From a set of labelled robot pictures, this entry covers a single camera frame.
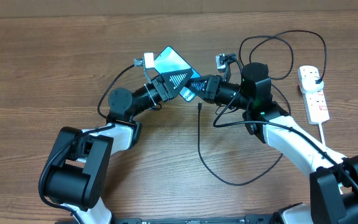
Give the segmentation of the Samsung Galaxy smartphone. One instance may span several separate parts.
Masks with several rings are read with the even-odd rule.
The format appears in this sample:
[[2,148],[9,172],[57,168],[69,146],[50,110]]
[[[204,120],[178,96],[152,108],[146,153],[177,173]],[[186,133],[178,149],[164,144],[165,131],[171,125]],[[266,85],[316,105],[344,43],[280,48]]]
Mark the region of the Samsung Galaxy smartphone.
[[170,81],[175,85],[183,82],[184,72],[192,69],[191,78],[199,78],[201,75],[171,46],[165,47],[154,60],[154,69],[159,73],[171,73]]

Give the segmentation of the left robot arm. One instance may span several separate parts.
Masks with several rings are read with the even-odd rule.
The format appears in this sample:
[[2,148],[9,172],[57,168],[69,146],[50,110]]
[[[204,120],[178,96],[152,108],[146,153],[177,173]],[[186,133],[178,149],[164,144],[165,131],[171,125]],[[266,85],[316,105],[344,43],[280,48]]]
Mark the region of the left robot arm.
[[101,198],[109,158],[137,144],[142,125],[134,117],[160,110],[197,75],[192,68],[159,73],[136,91],[108,88],[106,125],[94,129],[63,127],[40,175],[38,191],[50,207],[66,210],[74,223],[114,223]]

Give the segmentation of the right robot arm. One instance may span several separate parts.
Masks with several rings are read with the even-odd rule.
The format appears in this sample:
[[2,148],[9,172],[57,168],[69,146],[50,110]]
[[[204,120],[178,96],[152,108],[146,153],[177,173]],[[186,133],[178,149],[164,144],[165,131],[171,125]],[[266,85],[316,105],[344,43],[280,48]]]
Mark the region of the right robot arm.
[[186,87],[208,103],[242,109],[240,124],[307,176],[310,203],[279,209],[271,223],[358,223],[358,156],[346,157],[302,130],[273,101],[268,66],[245,65],[238,85],[208,75],[190,79]]

